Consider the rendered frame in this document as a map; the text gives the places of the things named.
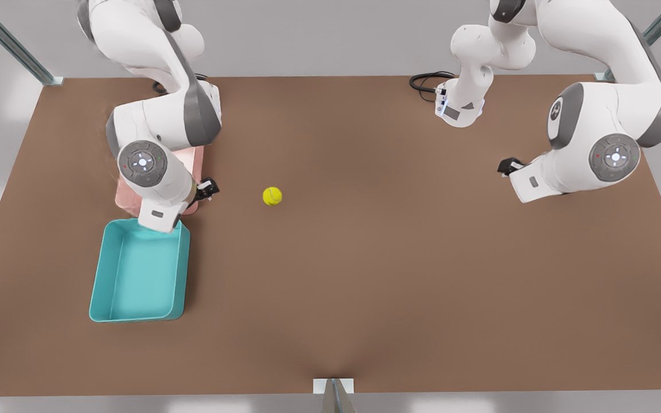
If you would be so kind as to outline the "pink plastic tray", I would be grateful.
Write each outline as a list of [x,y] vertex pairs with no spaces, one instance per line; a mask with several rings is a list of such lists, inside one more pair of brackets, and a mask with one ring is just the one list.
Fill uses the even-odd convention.
[[[204,163],[204,147],[187,148],[181,151],[173,151],[173,155],[184,164],[195,181],[200,181]],[[115,195],[116,205],[131,214],[132,217],[138,217],[142,205],[142,197],[127,185],[123,176],[118,176],[117,191]]]

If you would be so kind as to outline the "teal plastic tray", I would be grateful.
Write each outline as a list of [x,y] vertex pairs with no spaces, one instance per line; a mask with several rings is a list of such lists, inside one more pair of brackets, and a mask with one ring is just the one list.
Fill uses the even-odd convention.
[[94,322],[173,321],[184,313],[190,231],[113,220],[103,230],[89,317]]

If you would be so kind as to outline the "silver frame post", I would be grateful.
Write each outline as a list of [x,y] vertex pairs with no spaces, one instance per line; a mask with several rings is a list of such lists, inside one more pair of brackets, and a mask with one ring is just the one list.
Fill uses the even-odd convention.
[[357,413],[349,398],[355,393],[352,378],[313,379],[313,393],[322,394],[321,413]]
[[63,85],[64,78],[53,76],[29,50],[0,22],[0,45],[43,86]]
[[608,58],[597,81],[639,84],[661,81],[661,0],[612,0],[626,18],[626,59]]

